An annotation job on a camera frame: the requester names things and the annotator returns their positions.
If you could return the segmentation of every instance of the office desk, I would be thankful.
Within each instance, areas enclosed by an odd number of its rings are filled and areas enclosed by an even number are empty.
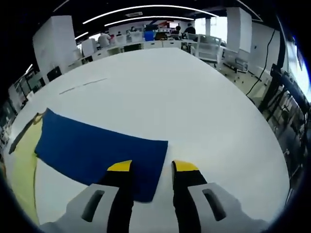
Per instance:
[[[86,64],[42,88],[30,104],[13,127],[22,128],[18,124],[49,107],[108,130],[169,141],[153,201],[134,203],[131,233],[178,232],[174,159],[198,166],[208,182],[235,196],[251,218],[270,222],[283,209],[289,178],[270,126],[226,77],[182,50],[137,50]],[[40,223],[55,221],[85,187],[39,160],[35,199]]]

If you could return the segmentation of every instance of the ceiling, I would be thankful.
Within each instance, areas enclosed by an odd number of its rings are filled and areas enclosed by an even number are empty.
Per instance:
[[[255,11],[263,20],[263,23],[277,27],[276,17],[271,8],[263,5],[262,1],[242,0],[253,11]],[[226,7],[242,7],[252,15],[252,19],[258,20],[258,17],[239,0],[50,0],[50,1],[20,1],[8,3],[5,11],[10,12],[10,16],[3,12],[1,37],[1,52],[4,57],[4,66],[2,66],[2,76],[0,92],[7,93],[8,87],[23,75],[30,64],[36,67],[36,60],[32,46],[32,37],[34,33],[44,24],[51,16],[71,15],[75,36],[84,32],[89,32],[88,36],[104,31],[104,25],[127,18],[125,14],[142,11],[143,16],[182,16],[191,18],[208,17],[206,14],[194,12],[191,10],[152,7],[144,9],[127,10],[111,15],[101,17],[97,20],[83,24],[84,21],[113,10],[151,4],[170,4],[180,5],[201,10],[211,11],[219,16],[226,16]]]

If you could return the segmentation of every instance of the blue cloth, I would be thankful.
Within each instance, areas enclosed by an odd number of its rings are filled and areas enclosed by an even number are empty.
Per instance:
[[[97,183],[113,164],[132,160],[134,200],[150,202],[156,192],[167,146],[168,141],[104,130],[47,109],[35,152],[55,170],[86,185]]]

